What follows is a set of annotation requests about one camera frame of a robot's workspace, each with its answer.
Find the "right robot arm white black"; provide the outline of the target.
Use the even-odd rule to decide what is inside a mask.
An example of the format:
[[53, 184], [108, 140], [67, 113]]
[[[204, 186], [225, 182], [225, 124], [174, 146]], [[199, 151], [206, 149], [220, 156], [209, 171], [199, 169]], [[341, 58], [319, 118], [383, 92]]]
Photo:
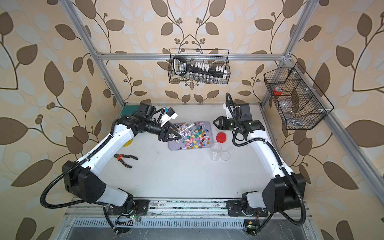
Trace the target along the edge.
[[249, 104], [236, 104], [226, 93], [223, 105], [226, 115], [218, 117], [213, 124], [222, 131], [231, 131], [235, 147], [250, 145], [262, 163], [269, 182], [262, 191], [242, 194], [241, 209], [245, 216], [252, 217], [261, 210], [269, 212], [261, 224], [264, 227], [273, 214], [279, 213], [290, 223], [302, 226], [307, 219], [304, 203], [306, 180], [296, 174], [283, 160], [271, 143], [263, 124], [253, 120]]

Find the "clear jar dark beads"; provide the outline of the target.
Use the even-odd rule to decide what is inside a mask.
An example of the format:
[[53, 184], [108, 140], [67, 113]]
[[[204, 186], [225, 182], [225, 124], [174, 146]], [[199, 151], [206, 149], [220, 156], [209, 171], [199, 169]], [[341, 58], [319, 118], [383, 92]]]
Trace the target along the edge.
[[193, 121], [185, 122], [184, 124], [180, 125], [177, 129], [178, 134], [184, 138], [186, 137], [190, 132], [195, 131], [197, 128], [196, 124]]

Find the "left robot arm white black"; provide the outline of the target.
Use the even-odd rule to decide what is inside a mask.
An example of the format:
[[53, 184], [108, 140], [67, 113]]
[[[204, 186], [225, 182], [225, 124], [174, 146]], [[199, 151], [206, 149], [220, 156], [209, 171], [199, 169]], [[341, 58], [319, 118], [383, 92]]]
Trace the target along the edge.
[[[116, 119], [112, 124], [111, 132], [102, 142], [77, 161], [69, 161], [63, 165], [63, 173], [43, 190], [40, 204], [47, 209], [65, 208], [81, 203], [113, 205], [122, 208], [126, 213], [130, 212], [134, 207], [133, 195], [105, 184], [99, 178], [99, 174], [117, 151], [138, 133], [147, 132], [157, 135], [158, 140], [162, 142], [172, 141], [170, 135], [174, 135], [175, 140], [181, 139], [181, 136], [174, 131], [174, 125], [169, 122], [177, 116], [176, 113], [171, 116], [162, 114], [158, 121], [130, 115]], [[64, 180], [67, 191], [77, 196], [78, 201], [57, 205], [47, 202], [46, 197], [49, 191], [60, 180]]]

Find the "clear plastic jar lid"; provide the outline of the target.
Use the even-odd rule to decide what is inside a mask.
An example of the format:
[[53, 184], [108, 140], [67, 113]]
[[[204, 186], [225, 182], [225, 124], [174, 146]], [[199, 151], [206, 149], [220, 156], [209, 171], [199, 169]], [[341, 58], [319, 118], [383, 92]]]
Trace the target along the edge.
[[231, 154], [227, 151], [222, 151], [220, 153], [220, 159], [223, 161], [223, 162], [228, 162], [230, 161], [231, 159]]

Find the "red jar lid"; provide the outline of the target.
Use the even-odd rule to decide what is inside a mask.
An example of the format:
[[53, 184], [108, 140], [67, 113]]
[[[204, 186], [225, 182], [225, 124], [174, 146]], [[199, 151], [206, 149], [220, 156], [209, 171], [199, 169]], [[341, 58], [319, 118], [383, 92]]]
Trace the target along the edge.
[[218, 133], [216, 141], [220, 144], [225, 143], [227, 141], [227, 135], [225, 133]]

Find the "clear jar colourful candies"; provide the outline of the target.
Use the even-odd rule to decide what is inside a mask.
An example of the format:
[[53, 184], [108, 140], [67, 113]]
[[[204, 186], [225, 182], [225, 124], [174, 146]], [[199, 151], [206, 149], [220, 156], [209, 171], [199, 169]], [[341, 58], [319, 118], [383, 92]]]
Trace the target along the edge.
[[220, 153], [222, 151], [222, 147], [219, 143], [214, 143], [211, 146], [210, 159], [212, 161], [218, 161], [220, 159]]

